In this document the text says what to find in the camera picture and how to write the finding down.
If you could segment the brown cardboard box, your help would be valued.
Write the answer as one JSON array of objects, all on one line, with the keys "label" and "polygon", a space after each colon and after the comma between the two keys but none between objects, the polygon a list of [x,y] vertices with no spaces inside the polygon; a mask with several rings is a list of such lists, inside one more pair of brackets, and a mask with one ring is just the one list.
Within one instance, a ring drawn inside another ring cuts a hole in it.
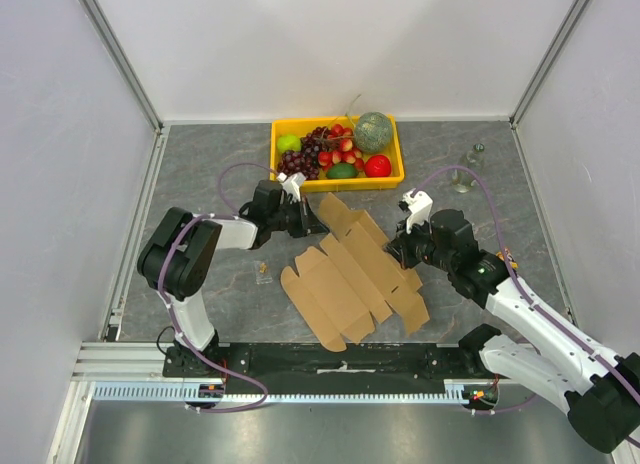
[{"label": "brown cardboard box", "polygon": [[368,212],[352,210],[329,193],[318,216],[329,234],[296,256],[280,283],[325,349],[345,351],[392,314],[408,335],[430,320],[417,272],[402,269],[384,251],[389,239]]}]

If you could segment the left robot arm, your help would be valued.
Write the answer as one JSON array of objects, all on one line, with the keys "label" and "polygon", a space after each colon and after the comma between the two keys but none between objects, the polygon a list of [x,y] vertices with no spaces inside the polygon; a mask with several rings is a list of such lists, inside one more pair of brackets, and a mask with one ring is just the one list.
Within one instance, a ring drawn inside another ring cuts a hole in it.
[{"label": "left robot arm", "polygon": [[275,232],[294,239],[329,232],[301,193],[305,181],[301,173],[259,181],[237,216],[192,214],[172,207],[144,246],[137,272],[164,302],[177,342],[189,348],[185,366],[196,376],[211,376],[220,362],[218,351],[211,347],[217,332],[201,292],[214,253],[257,250]]}]

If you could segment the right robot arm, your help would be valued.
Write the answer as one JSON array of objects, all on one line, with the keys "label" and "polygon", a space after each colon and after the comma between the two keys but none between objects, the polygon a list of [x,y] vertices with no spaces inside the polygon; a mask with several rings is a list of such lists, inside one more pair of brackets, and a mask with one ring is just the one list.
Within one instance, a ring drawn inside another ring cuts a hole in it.
[{"label": "right robot arm", "polygon": [[546,304],[498,255],[480,248],[459,210],[425,221],[400,221],[385,250],[404,269],[426,264],[444,271],[453,288],[525,338],[532,349],[481,326],[458,352],[467,376],[487,371],[516,381],[566,415],[592,448],[609,454],[639,428],[639,356],[622,356]]}]

